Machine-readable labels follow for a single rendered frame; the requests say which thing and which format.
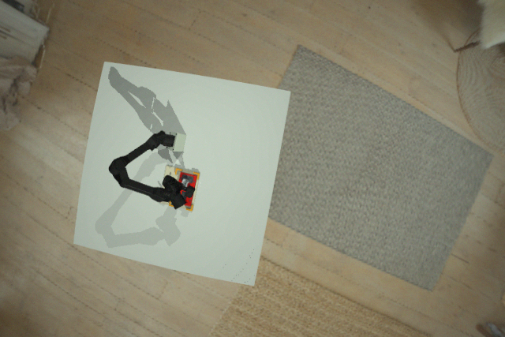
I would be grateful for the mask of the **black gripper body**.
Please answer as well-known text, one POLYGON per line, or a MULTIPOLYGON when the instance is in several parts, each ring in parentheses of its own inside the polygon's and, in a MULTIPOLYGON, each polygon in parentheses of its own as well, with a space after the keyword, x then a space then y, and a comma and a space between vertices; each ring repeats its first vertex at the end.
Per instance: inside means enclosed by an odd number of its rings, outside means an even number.
MULTIPOLYGON (((178 185, 178 187, 179 187, 178 193, 180 193, 182 190, 184 190, 184 191, 186 191, 186 193, 185 193, 186 197, 188 197, 188 198, 192 197, 192 195, 193 195, 193 193, 195 191, 194 187, 192 187, 191 185, 189 185, 188 187, 185 187, 183 183, 181 183, 181 182, 179 182, 177 180, 175 182, 171 182, 172 181, 172 177, 170 175, 166 175, 165 178, 164 178, 164 180, 163 180, 163 184, 166 183, 166 182, 168 182, 168 181, 169 181, 170 184, 175 183, 175 184, 178 185)), ((176 193, 176 194, 178 194, 178 193, 176 193)))

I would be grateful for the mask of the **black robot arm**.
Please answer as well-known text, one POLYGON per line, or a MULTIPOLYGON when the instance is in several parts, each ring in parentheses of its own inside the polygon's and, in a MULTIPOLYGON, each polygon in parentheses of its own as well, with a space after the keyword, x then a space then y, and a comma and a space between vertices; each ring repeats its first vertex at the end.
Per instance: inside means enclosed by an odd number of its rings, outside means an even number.
POLYGON ((164 188, 153 187, 145 185, 143 183, 129 179, 126 171, 126 166, 131 163, 135 158, 144 154, 147 150, 152 150, 157 148, 160 144, 173 147, 175 136, 166 134, 165 131, 154 133, 144 144, 130 152, 126 156, 120 156, 113 160, 110 164, 109 171, 114 176, 117 183, 127 189, 131 189, 136 193, 141 193, 149 196, 156 202, 169 202, 173 204, 175 210, 180 208, 182 205, 187 204, 181 192, 178 193, 179 187, 177 184, 170 184, 169 181, 164 183, 164 188), (178 193, 178 194, 176 194, 178 193))

